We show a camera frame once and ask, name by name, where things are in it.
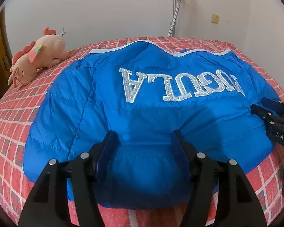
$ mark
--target silver letter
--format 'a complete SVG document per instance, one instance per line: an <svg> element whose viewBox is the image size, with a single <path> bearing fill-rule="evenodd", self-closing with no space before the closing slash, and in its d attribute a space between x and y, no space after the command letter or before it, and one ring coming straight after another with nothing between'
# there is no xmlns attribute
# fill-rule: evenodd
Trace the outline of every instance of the silver letter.
<svg viewBox="0 0 284 227"><path fill-rule="evenodd" d="M238 92L242 93L243 96L245 96L243 89L241 88L240 84L237 81L237 78L234 75L230 75L235 80L235 88Z"/></svg>
<svg viewBox="0 0 284 227"><path fill-rule="evenodd" d="M175 81L176 81L176 83L178 85L178 88L179 88L179 90L181 92L181 95L179 96L179 101L183 101L185 99L188 99L188 98L192 97L192 94L190 92L187 93L187 91L186 91L186 89L184 87L184 84L183 84L183 82L181 80L181 78L184 77L184 76L189 77L191 82L193 83L193 86L196 89L196 92L194 93L195 97L208 96L209 95L206 91L204 91L202 89L202 87L200 86L200 84L199 84L199 82L198 82L198 80L197 80L197 78L195 76L193 76L193 75L191 75L189 73L180 73L175 78Z"/></svg>
<svg viewBox="0 0 284 227"><path fill-rule="evenodd" d="M124 86L126 102L133 103L135 101L137 94L138 94L138 92L141 88L141 85L142 85L144 79L147 77L147 75L145 73L142 73L142 72L137 72L138 80L132 80L132 79L130 79L130 75L132 74L132 72L130 70L120 68L119 72L122 72L123 86Z"/></svg>
<svg viewBox="0 0 284 227"><path fill-rule="evenodd" d="M206 85L211 84L212 81L211 80L207 80L205 78L205 75L212 76L214 78L214 80L217 82L217 84L219 85L219 87L213 89L213 88L210 88L210 87L206 86ZM224 86L223 82L216 75L214 75L211 72L203 72L200 75L198 75L197 77L198 77L198 79L201 82L201 86L204 86L204 89L207 90L208 94L211 94L213 92L222 92L225 89L225 86Z"/></svg>
<svg viewBox="0 0 284 227"><path fill-rule="evenodd" d="M166 91L166 96L163 96L163 100L166 102L178 102L178 97L173 93L173 89L171 88L170 80L173 79L170 75L166 74L147 74L148 82L153 83L156 78L164 79L164 86Z"/></svg>
<svg viewBox="0 0 284 227"><path fill-rule="evenodd" d="M223 72L222 70L217 70L217 71L216 71L216 74L217 74L218 78L226 85L227 91L234 91L235 88L232 87L232 86L227 82L227 80L222 76L222 73L229 79L229 81L233 84L233 86L235 86L235 84L233 83L233 81L231 80L231 78L230 78L225 72Z"/></svg>

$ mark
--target white wall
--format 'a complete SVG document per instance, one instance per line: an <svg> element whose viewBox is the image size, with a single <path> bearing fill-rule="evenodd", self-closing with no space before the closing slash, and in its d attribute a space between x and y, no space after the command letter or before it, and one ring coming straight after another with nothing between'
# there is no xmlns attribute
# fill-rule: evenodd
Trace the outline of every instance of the white wall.
<svg viewBox="0 0 284 227"><path fill-rule="evenodd" d="M250 0L183 0L176 34L182 37L217 39L243 48L248 29ZM211 23L211 14L220 16Z"/></svg>
<svg viewBox="0 0 284 227"><path fill-rule="evenodd" d="M220 16L219 25L211 14ZM183 0L176 36L218 39L244 45L250 0ZM6 0L5 26L11 52L42 35L65 28L67 49L117 38L165 36L172 0Z"/></svg>
<svg viewBox="0 0 284 227"><path fill-rule="evenodd" d="M243 52L284 89L284 5L280 0L251 0Z"/></svg>

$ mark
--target bed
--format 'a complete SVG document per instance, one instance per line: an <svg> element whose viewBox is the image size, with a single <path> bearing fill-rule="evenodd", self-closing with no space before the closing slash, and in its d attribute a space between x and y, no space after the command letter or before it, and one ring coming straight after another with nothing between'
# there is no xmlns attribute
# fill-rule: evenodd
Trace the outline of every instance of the bed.
<svg viewBox="0 0 284 227"><path fill-rule="evenodd" d="M23 174L23 152L26 138L38 108L56 77L72 62L84 57L92 49L111 49L137 40L149 40L170 51L204 49L220 53L230 48L249 63L275 89L284 102L284 91L278 83L246 57L233 44L217 40L200 40L179 37L140 37L111 40L83 46L70 51L70 58L50 69L43 69L29 85L9 88L0 100L0 205L17 223L25 200L33 187ZM255 169L247 174L261 203L267 223L271 223L284 207L284 148L277 144L274 150ZM208 224L215 218L218 193L212 197ZM73 202L69 201L71 220L78 224ZM179 226L186 205L166 209L128 210L99 206L106 226Z"/></svg>

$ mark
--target red plaid fabric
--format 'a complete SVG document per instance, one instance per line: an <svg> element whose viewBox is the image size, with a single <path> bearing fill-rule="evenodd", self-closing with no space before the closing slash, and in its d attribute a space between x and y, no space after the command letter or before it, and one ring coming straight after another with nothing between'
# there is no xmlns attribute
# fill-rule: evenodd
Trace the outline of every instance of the red plaid fabric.
<svg viewBox="0 0 284 227"><path fill-rule="evenodd" d="M219 53L230 48L239 58L258 71L284 102L284 91L272 76L231 43L177 37L135 37L111 40L74 49L70 51L71 56L68 60L50 69L41 70L38 77L29 85L21 86L18 83L17 88L9 88L0 100L0 204L15 223L18 222L25 200L33 187L33 183L23 174L23 151L30 125L46 91L64 68L73 61L84 57L91 49L116 48L140 39L152 41L170 52L183 49L205 49ZM262 205L268 224L284 207L284 197L282 196L283 168L284 148L281 145L276 145L271 154L247 175ZM218 193L212 197L208 224L214 221L217 199ZM69 209L72 222L78 224L73 202L69 202ZM176 227L182 220L186 205L148 211L108 209L101 206L99 206L99 209L105 225L109 227Z"/></svg>

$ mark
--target checkered blanket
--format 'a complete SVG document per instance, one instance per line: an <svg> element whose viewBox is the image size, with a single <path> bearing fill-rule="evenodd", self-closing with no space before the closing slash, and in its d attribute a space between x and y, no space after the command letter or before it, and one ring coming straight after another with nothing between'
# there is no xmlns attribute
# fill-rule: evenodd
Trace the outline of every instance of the checkered blanket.
<svg viewBox="0 0 284 227"><path fill-rule="evenodd" d="M284 102L284 91L278 83L231 43L189 38L143 37L101 42L72 50L68 60L50 69L43 69L29 85L21 86L18 83L16 89L9 88L0 100L0 204L15 223L18 222L25 200L33 187L33 183L23 174L23 151L30 125L46 91L65 67L84 57L91 49L116 48L141 39L150 40L171 52L205 49L219 53L230 48L240 59L258 71ZM284 148L277 144L271 154L247 175L262 205L267 223L284 207L283 168ZM208 224L214 222L217 199L218 193L212 197ZM73 202L69 202L69 209L72 222L78 224ZM105 225L109 227L176 227L182 220L186 205L154 210L108 209L101 206L99 209Z"/></svg>

